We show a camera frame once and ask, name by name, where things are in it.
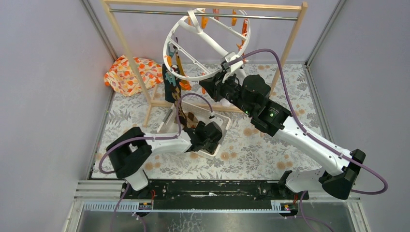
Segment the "white round clip hanger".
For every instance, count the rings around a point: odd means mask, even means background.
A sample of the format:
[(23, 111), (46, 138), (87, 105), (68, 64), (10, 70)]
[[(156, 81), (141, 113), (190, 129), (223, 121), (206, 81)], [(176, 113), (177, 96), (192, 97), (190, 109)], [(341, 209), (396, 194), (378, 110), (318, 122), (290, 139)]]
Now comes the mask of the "white round clip hanger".
[[(209, 70), (200, 62), (200, 51), (215, 55), (216, 60), (222, 59), (229, 53), (235, 52), (241, 57), (251, 39), (251, 23), (249, 18), (225, 18), (197, 16), (194, 13), (206, 13), (205, 8), (190, 9), (189, 16), (181, 18), (172, 26), (166, 36), (162, 59), (166, 68), (177, 78), (187, 81), (200, 81), (210, 78), (215, 71)], [(244, 10), (233, 10), (231, 14), (247, 15)], [(180, 75), (173, 66), (176, 65), (176, 52), (188, 58), (192, 64), (201, 69), (196, 76)]]

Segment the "navy blue patterned sock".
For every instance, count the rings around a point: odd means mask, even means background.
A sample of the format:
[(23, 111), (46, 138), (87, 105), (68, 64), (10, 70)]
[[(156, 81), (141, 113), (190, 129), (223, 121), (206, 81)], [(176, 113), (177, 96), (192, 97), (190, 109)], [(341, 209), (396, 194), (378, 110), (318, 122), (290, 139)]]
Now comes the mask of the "navy blue patterned sock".
[(166, 79), (165, 79), (165, 74), (169, 73), (172, 74), (167, 68), (165, 64), (162, 64), (162, 75), (163, 75), (163, 80), (164, 80), (164, 91), (165, 91), (165, 100), (170, 103), (175, 103), (178, 101), (181, 97), (182, 89), (179, 84), (181, 81), (177, 77), (175, 77), (176, 80), (176, 87), (172, 86)]

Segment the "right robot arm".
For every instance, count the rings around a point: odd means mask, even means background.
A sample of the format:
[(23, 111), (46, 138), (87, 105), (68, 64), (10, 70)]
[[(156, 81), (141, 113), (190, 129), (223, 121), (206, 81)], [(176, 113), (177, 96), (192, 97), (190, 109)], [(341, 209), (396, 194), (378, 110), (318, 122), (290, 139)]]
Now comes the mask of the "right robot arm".
[(277, 186), (278, 195), (289, 199), (295, 193), (324, 190), (335, 198), (348, 199), (365, 153), (359, 149), (341, 148), (313, 131), (303, 129), (288, 109), (269, 99), (271, 88), (260, 75), (249, 75), (241, 84), (235, 76), (223, 81), (224, 75), (219, 72), (199, 84), (214, 101), (226, 99), (244, 112), (260, 132), (286, 141), (321, 166), (311, 171), (286, 171)]

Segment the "mustard yellow sock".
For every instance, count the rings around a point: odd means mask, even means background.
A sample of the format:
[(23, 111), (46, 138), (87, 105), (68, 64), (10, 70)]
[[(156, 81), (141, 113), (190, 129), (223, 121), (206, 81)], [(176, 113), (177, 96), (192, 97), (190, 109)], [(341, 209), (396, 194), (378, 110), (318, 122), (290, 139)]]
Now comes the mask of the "mustard yellow sock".
[(179, 56), (178, 52), (176, 52), (176, 63), (179, 67), (180, 75), (185, 76), (185, 73), (184, 73), (183, 67), (182, 67), (182, 63), (181, 63), (181, 59), (180, 59), (180, 56)]

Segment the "brown yellow argyle sock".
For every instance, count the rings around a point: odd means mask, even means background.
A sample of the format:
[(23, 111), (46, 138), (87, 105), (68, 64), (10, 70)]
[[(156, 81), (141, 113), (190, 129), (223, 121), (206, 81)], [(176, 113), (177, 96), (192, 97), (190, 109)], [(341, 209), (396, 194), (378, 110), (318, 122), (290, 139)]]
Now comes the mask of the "brown yellow argyle sock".
[(171, 94), (175, 107), (178, 106), (176, 111), (176, 122), (180, 122), (182, 128), (195, 128), (198, 124), (197, 118), (192, 112), (185, 112), (182, 107), (180, 86), (171, 85)]

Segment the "white sock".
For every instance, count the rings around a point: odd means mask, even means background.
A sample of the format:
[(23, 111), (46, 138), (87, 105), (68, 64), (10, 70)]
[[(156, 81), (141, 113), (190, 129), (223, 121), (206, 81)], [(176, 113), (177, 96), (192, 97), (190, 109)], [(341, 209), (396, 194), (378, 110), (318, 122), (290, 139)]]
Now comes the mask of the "white sock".
[[(247, 76), (243, 66), (240, 67), (239, 69), (237, 69), (237, 70), (235, 71), (235, 76), (236, 76), (236, 78), (237, 78), (236, 82), (237, 82), (238, 84), (242, 84), (242, 83), (243, 83), (243, 80), (244, 80), (245, 77)], [(221, 102), (221, 105), (222, 105), (223, 107), (229, 107), (229, 106), (232, 105), (232, 104), (231, 104), (227, 99), (225, 99), (225, 98), (223, 98), (220, 102)]]

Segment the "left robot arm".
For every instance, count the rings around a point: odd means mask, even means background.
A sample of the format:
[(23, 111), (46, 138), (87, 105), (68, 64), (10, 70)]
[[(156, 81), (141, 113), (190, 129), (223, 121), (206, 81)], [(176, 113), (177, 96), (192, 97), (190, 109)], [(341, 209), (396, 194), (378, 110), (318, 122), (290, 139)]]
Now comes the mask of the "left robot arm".
[(139, 199), (149, 195), (150, 186), (142, 166), (152, 155), (163, 153), (216, 152), (223, 132), (216, 122), (199, 122), (195, 128), (183, 128), (175, 133), (144, 133), (133, 127), (114, 140), (107, 148), (113, 173), (126, 180), (132, 193)]

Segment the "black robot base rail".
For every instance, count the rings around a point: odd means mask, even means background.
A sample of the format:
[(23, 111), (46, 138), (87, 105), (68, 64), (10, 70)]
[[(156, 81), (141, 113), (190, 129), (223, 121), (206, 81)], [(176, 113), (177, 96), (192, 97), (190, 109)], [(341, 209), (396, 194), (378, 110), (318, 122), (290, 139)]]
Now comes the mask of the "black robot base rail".
[(147, 210), (283, 210), (298, 208), (308, 194), (288, 189), (284, 180), (149, 179), (145, 187), (134, 190), (123, 183), (120, 195), (139, 200)]

